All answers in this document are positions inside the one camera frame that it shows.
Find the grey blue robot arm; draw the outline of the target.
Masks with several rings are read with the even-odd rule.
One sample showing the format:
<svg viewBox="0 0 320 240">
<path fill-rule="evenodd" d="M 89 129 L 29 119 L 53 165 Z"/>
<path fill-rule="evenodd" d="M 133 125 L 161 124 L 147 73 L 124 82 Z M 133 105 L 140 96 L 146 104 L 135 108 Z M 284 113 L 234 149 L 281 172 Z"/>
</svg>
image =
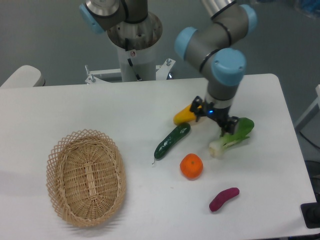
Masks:
<svg viewBox="0 0 320 240">
<path fill-rule="evenodd" d="M 235 0 L 204 0 L 211 25 L 199 31 L 183 29 L 174 42 L 181 59 L 208 81 L 204 98 L 195 98 L 191 112 L 197 118 L 215 121 L 223 133 L 234 134 L 240 121 L 229 116 L 233 99 L 245 74 L 247 61 L 232 44 L 249 35 L 257 26 L 256 12 Z M 106 33 L 117 47 L 124 82 L 156 79 L 154 47 L 163 26 L 148 9 L 145 0 L 87 0 L 79 11 L 94 33 Z"/>
</svg>

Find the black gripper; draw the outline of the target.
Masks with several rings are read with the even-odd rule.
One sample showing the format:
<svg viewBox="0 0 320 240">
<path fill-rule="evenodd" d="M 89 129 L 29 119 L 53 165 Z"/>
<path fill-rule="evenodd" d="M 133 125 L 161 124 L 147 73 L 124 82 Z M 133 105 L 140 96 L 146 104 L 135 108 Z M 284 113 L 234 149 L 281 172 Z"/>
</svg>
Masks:
<svg viewBox="0 0 320 240">
<path fill-rule="evenodd" d="M 220 136 L 234 135 L 238 131 L 239 117 L 229 116 L 230 106 L 217 108 L 212 102 L 203 102 L 202 98 L 196 96 L 191 103 L 190 112 L 194 114 L 195 121 L 198 122 L 201 117 L 208 117 L 216 122 L 221 128 Z"/>
</svg>

